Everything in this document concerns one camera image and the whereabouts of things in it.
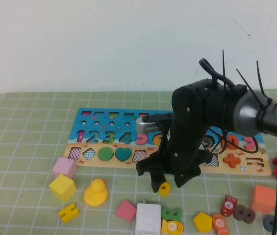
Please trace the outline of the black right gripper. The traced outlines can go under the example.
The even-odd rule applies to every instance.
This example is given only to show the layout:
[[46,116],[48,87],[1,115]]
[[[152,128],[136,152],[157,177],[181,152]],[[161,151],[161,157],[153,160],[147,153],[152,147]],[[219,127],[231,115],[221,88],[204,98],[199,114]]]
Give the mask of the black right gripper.
[[200,175],[199,165],[212,158],[207,150],[199,150],[208,128],[207,124],[178,120],[174,114],[147,115],[136,120],[138,133],[162,134],[158,150],[136,164],[139,175],[150,172],[154,193],[167,181],[164,174],[175,175],[178,188]]

